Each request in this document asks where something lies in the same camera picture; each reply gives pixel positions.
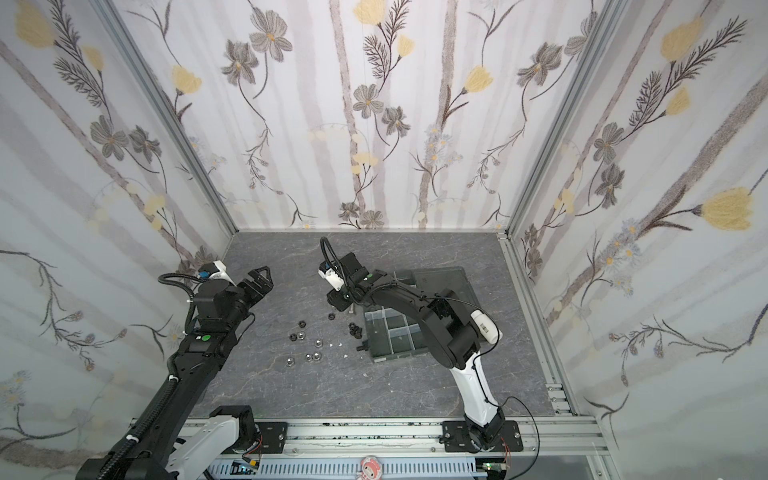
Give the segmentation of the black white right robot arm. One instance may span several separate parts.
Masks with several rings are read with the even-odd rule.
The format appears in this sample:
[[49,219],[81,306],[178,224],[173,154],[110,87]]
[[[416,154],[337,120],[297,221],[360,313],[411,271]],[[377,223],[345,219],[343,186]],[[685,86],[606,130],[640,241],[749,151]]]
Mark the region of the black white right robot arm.
[[430,294],[383,271],[370,272],[352,253],[340,259],[325,258],[318,273],[332,287],[328,303],[339,311],[352,304],[382,307],[414,320],[429,353],[450,371],[457,385],[472,448],[488,450],[494,446],[505,415],[484,373],[481,342],[496,347],[501,332],[485,312],[462,301],[450,289]]

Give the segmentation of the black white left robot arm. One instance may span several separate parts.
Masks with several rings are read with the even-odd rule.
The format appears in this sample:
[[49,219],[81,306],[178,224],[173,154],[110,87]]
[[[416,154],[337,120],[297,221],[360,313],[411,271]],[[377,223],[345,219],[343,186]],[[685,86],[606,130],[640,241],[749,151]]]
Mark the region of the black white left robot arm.
[[225,265],[214,261],[195,275],[166,273],[159,283],[182,289],[189,309],[184,337],[167,360],[167,375],[136,423],[102,457],[85,461],[79,479],[197,479],[229,448],[256,445],[248,406],[216,409],[190,438],[181,430],[194,405],[222,370],[246,331],[252,308],[274,288],[269,267],[234,282]]

